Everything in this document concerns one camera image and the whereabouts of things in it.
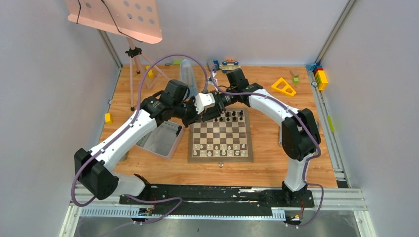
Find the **wooden chess board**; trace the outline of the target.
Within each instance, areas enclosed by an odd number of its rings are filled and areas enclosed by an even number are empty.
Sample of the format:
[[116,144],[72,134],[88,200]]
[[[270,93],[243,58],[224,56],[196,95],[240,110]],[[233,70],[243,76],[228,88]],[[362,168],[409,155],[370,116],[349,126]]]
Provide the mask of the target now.
[[247,108],[228,108],[221,117],[189,126],[188,162],[253,162]]

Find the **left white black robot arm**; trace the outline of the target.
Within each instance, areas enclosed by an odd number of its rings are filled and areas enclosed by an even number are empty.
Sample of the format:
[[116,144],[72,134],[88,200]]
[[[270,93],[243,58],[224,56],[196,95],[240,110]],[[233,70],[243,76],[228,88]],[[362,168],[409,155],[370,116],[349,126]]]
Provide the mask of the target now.
[[93,199],[104,200],[112,194],[131,195],[139,204],[151,199],[146,180],[138,175],[123,175],[113,170],[124,155],[144,136],[171,118],[184,126],[204,122],[221,115],[231,102],[226,91],[205,91],[189,95],[187,84],[170,80],[165,89],[145,98],[133,115],[100,144],[76,151],[75,180]]

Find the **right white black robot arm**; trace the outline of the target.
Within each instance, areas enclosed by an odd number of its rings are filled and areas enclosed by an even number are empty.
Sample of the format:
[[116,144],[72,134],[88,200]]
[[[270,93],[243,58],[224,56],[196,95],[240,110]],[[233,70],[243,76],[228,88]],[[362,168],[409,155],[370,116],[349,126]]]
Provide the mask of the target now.
[[230,85],[221,91],[223,96],[262,112],[279,125],[281,147],[289,158],[282,199],[286,205],[295,206],[309,185],[306,180],[309,163],[321,154],[321,138],[312,111],[291,107],[261,85],[250,84],[241,69],[229,71],[226,76]]

